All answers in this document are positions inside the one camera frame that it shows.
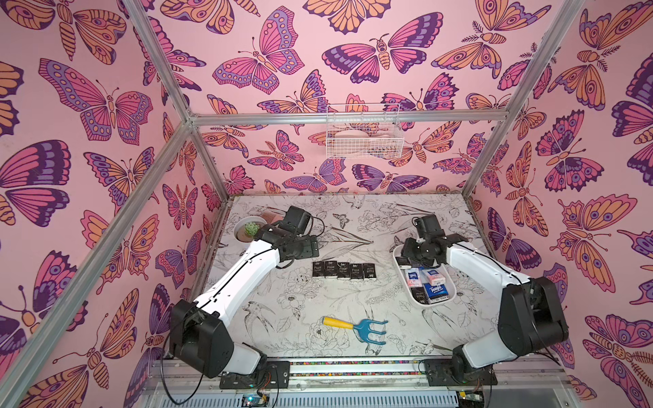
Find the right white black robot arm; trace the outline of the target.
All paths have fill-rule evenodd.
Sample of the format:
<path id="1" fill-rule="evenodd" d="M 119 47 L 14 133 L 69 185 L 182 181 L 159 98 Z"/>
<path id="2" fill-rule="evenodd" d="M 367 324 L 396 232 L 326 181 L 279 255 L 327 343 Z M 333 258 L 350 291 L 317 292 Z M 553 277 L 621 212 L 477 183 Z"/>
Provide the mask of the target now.
<path id="1" fill-rule="evenodd" d="M 447 234 L 434 214 L 412 220 L 417 238 L 406 239 L 401 256 L 426 267 L 448 265 L 499 300 L 497 327 L 452 351 L 457 373 L 475 372 L 548 350 L 569 338 L 556 285 L 498 262 L 459 234 Z"/>

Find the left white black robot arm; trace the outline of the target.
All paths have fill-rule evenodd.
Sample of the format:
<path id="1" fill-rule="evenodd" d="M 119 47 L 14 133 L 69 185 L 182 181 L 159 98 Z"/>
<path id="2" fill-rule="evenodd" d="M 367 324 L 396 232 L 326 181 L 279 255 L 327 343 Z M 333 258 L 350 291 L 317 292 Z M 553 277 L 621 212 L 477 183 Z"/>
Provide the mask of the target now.
<path id="1" fill-rule="evenodd" d="M 229 333 L 236 312 L 246 298 L 281 264 L 319 256 L 316 218 L 299 207 L 289 207 L 284 218 L 259 228 L 247 250 L 225 275 L 195 300 L 173 307 L 168 353 L 204 377 L 227 372 L 249 376 L 262 370 L 267 356 Z"/>

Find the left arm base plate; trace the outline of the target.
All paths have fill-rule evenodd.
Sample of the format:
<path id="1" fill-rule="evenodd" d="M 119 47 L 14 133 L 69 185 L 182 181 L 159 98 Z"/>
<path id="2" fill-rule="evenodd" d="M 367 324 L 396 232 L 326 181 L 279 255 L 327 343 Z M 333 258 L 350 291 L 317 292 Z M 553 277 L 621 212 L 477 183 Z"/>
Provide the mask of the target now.
<path id="1" fill-rule="evenodd" d="M 219 383 L 221 389 L 287 389 L 290 380 L 291 363 L 288 360 L 265 362 L 252 374 L 224 374 Z"/>

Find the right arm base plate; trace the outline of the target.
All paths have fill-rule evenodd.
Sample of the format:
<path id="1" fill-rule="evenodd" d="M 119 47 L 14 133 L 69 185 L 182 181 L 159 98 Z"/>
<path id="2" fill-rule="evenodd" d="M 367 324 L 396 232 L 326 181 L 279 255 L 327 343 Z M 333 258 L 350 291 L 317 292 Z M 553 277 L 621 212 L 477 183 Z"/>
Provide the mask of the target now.
<path id="1" fill-rule="evenodd" d="M 469 367 L 458 357 L 424 360 L 423 373 L 431 387 L 498 385 L 498 379 L 491 367 Z"/>

